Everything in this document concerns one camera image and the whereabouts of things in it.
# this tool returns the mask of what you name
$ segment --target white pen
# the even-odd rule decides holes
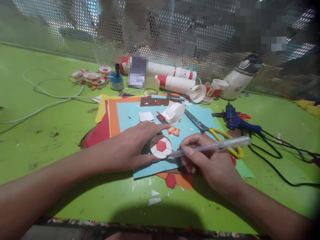
[[[245,145],[251,144],[251,138],[241,136],[237,138],[231,138],[231,139],[226,139],[220,142],[215,142],[210,145],[205,145],[205,146],[198,146],[194,147],[192,149],[199,151],[199,152],[205,152],[208,150],[223,150],[223,149],[228,149],[228,148],[234,148],[234,147],[242,147]],[[168,155],[168,157],[182,157],[185,156],[184,152],[182,150],[174,151]]]

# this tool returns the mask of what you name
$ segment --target blue glue gun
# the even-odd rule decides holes
[[[258,125],[252,125],[242,120],[236,113],[236,109],[228,102],[226,106],[226,114],[225,114],[227,128],[229,129],[243,129],[248,133],[260,133],[262,128]]]

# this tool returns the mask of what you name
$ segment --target yellow paper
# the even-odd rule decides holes
[[[109,96],[109,95],[106,95],[106,94],[102,94],[95,122],[97,124],[99,122],[101,122],[103,116],[106,114],[106,100],[109,100],[109,99],[121,99],[121,98],[122,97],[120,97],[120,96]]]

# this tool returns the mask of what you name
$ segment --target blue bottle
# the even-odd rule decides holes
[[[124,89],[119,63],[115,64],[115,72],[109,74],[109,81],[110,81],[112,90],[121,91]]]

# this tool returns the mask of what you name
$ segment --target metal mesh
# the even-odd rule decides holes
[[[235,47],[233,0],[2,0],[0,41],[109,65],[145,53],[202,81],[223,79],[250,53],[261,54],[265,66],[246,91],[294,97],[319,81],[315,14],[303,0],[288,1],[287,51],[252,52]]]

